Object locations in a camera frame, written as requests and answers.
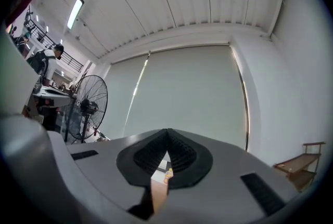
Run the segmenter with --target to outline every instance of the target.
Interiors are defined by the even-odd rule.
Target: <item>railing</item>
[[[45,48],[53,49],[56,46],[56,43],[52,41],[30,18],[29,21],[26,20],[24,23],[24,27],[31,33],[31,37],[34,37],[37,41],[39,41]],[[61,55],[61,61],[68,64],[68,66],[72,67],[76,71],[80,71],[83,65],[79,63],[77,60],[68,55],[65,51]]]

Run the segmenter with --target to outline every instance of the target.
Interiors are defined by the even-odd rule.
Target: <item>ceiling light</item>
[[[74,21],[75,21],[76,17],[78,16],[79,11],[80,11],[83,4],[84,4],[83,0],[76,0],[76,2],[74,4],[74,7],[72,9],[71,15],[69,16],[69,19],[68,19],[68,22],[67,22],[67,27],[69,29],[72,29]]]

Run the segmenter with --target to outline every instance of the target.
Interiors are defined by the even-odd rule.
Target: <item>roller blind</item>
[[[111,66],[105,76],[108,106],[99,130],[109,139],[123,136],[133,92],[147,56],[133,58]]]
[[[124,135],[161,128],[245,147],[244,94],[228,46],[183,48],[150,56]]]

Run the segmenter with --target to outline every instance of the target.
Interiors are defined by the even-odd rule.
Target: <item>black backpack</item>
[[[28,58],[27,62],[38,75],[44,78],[48,68],[48,60],[55,58],[55,56],[45,55],[45,50],[41,50],[37,51],[35,55]]]

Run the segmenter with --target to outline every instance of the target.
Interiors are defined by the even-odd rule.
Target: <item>black hair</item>
[[[54,47],[54,50],[60,51],[61,54],[63,53],[63,45],[62,44],[58,44]]]

